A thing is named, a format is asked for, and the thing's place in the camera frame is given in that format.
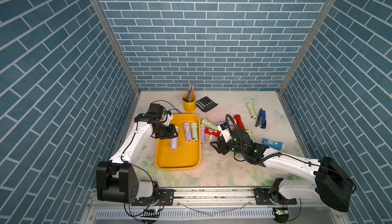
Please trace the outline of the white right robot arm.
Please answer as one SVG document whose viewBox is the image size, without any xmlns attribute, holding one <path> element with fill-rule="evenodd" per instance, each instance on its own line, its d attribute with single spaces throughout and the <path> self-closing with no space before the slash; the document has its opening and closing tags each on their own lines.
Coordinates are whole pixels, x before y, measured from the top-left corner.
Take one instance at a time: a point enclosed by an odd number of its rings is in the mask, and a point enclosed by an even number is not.
<svg viewBox="0 0 392 224">
<path fill-rule="evenodd" d="M 286 154 L 268 145 L 255 143 L 243 129 L 232 131 L 228 140 L 221 136 L 210 144 L 219 154 L 241 154 L 249 164 L 300 177 L 300 181 L 275 179 L 268 191 L 270 200 L 275 204 L 286 204 L 296 199 L 318 200 L 339 212 L 349 210 L 356 185 L 330 157 L 317 160 Z"/>
</svg>

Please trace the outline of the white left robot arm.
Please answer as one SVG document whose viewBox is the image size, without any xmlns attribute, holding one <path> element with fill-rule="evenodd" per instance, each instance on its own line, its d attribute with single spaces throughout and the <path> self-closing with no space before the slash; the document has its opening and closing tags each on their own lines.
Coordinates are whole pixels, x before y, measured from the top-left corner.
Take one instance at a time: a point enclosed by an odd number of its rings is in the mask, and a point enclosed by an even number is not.
<svg viewBox="0 0 392 224">
<path fill-rule="evenodd" d="M 108 161 L 96 168 L 97 198 L 100 201 L 123 204 L 153 204 L 159 198 L 156 181 L 140 180 L 136 175 L 136 159 L 148 138 L 172 139 L 178 137 L 173 114 L 162 105 L 151 103 L 146 113 L 134 119 L 130 134 Z"/>
</svg>

